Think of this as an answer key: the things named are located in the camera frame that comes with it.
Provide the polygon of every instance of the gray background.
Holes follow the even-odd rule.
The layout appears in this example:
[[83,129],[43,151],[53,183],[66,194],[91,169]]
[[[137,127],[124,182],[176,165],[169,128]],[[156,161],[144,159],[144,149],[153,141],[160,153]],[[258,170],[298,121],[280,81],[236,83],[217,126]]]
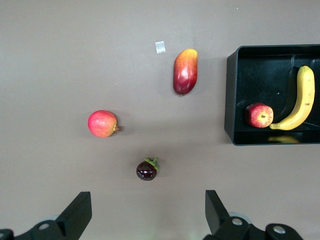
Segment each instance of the gray background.
[[[242,45],[318,44],[318,0],[2,0],[0,228],[26,232],[90,191],[81,239],[200,240],[205,190],[260,229],[320,239],[318,145],[234,146],[224,132],[227,57]],[[157,54],[155,42],[164,41]],[[198,81],[172,88],[198,51]],[[123,131],[91,135],[112,111]],[[159,157],[150,182],[136,176]]]

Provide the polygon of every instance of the black plastic container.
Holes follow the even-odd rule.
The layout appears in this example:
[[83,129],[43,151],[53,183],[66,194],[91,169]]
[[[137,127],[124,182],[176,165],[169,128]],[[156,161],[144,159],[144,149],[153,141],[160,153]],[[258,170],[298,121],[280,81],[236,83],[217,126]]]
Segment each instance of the black plastic container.
[[[314,73],[315,97],[303,124],[289,131],[256,128],[245,122],[245,109],[263,103],[273,109],[274,121],[284,117],[285,106],[297,96],[297,76],[302,65]],[[234,145],[320,143],[320,45],[241,46],[227,58],[224,130]]]

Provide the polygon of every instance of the toy fruit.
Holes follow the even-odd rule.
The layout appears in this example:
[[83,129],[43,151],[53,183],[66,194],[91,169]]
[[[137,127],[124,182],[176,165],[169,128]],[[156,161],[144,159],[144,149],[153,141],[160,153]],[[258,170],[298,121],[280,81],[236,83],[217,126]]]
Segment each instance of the toy fruit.
[[244,119],[253,127],[266,128],[274,120],[274,111],[270,106],[256,102],[245,108]]
[[109,137],[114,132],[119,131],[115,115],[107,110],[98,110],[88,118],[90,132],[99,138]]
[[159,170],[159,167],[156,165],[157,160],[157,157],[155,157],[153,160],[151,160],[149,157],[146,157],[144,161],[141,162],[136,168],[136,175],[144,181],[153,180],[157,175],[157,171]]
[[198,53],[192,48],[183,50],[173,65],[173,89],[185,95],[196,85],[198,77]]
[[278,123],[270,124],[271,129],[292,130],[300,126],[309,116],[315,100],[315,75],[311,68],[303,65],[297,77],[296,102],[292,112]]

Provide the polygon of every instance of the white tape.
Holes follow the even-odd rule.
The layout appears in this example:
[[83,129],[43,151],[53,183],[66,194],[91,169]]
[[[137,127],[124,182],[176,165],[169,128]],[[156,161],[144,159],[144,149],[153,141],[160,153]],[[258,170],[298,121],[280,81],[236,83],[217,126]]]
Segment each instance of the white tape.
[[166,52],[165,48],[165,42],[164,41],[158,41],[155,43],[155,49],[157,54],[162,54]]

